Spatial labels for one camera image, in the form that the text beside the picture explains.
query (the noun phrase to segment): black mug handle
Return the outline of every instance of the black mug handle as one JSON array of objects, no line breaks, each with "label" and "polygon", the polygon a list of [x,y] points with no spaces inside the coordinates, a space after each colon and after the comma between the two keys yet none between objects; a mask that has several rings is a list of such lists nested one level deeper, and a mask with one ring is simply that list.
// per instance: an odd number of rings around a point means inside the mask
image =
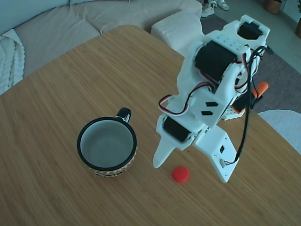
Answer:
[{"label": "black mug handle", "polygon": [[117,117],[121,118],[125,122],[128,122],[128,121],[130,121],[131,114],[132,114],[132,112],[130,109],[123,107],[118,111]]}]

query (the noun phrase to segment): white knit blanket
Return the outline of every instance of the white knit blanket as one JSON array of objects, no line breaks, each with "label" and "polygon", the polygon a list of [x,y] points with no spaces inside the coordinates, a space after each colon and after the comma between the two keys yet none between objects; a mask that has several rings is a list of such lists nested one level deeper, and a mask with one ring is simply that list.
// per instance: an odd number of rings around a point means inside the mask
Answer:
[{"label": "white knit blanket", "polygon": [[25,50],[14,29],[0,35],[0,95],[23,79]]}]

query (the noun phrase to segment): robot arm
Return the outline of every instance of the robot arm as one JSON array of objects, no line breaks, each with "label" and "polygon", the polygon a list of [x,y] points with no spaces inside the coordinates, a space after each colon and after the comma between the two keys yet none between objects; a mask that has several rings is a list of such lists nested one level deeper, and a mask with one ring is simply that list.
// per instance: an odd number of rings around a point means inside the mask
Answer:
[{"label": "robot arm", "polygon": [[[177,77],[179,94],[159,102],[163,114],[157,123],[161,140],[153,159],[155,168],[175,148],[184,150],[194,145],[211,160],[221,180],[228,181],[237,162],[226,165],[225,160],[233,160],[236,150],[227,133],[216,124],[246,93],[248,75],[252,79],[260,59],[256,56],[251,60],[252,52],[266,46],[268,34],[269,28],[243,16],[222,31],[193,41]],[[251,61],[248,70],[247,62]]]}]

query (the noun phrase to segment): shoe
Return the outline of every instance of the shoe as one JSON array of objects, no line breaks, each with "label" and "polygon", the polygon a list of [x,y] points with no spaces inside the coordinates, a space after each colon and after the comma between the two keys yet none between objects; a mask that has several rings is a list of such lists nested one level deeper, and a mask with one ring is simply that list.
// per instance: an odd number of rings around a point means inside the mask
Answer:
[{"label": "shoe", "polygon": [[212,6],[209,5],[209,3],[205,3],[203,5],[203,11],[202,11],[202,14],[201,14],[201,17],[202,18],[206,18],[208,16],[211,16],[214,14],[214,9]]},{"label": "shoe", "polygon": [[209,3],[209,5],[212,6],[213,8],[214,8],[214,7],[217,7],[217,3],[216,3],[215,0],[209,0],[208,3]]},{"label": "shoe", "polygon": [[216,0],[217,5],[225,11],[229,10],[229,6],[225,3],[225,0]]}]

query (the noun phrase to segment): sofa cushion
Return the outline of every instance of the sofa cushion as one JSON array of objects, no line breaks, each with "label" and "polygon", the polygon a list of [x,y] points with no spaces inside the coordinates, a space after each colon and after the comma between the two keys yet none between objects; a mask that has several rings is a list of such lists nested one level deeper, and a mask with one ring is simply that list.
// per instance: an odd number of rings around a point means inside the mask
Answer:
[{"label": "sofa cushion", "polygon": [[79,4],[79,3],[83,3],[83,2],[87,2],[87,1],[104,1],[104,0],[70,0],[69,4],[74,5],[74,4]]},{"label": "sofa cushion", "polygon": [[132,24],[151,31],[151,26],[178,11],[199,15],[202,5],[196,0],[119,0],[91,1],[72,5],[79,16],[87,19],[100,33]]},{"label": "sofa cushion", "polygon": [[1,0],[0,34],[42,12],[68,3],[69,0]]},{"label": "sofa cushion", "polygon": [[45,12],[15,31],[25,48],[24,76],[100,34],[70,6]]}]

